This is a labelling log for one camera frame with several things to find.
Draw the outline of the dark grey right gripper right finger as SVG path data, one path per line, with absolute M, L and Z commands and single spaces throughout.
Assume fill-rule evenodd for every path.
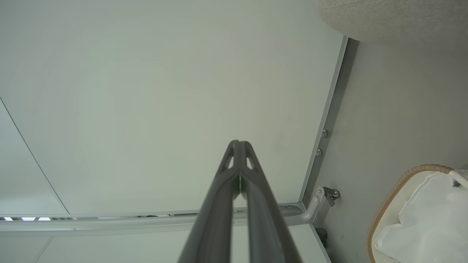
M 251 143 L 241 141 L 241 193 L 247 200 L 251 263 L 301 263 Z

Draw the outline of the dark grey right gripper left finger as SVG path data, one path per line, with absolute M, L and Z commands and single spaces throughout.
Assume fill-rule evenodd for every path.
M 233 200 L 239 195 L 239 140 L 229 143 L 181 252 L 179 263 L 229 263 Z

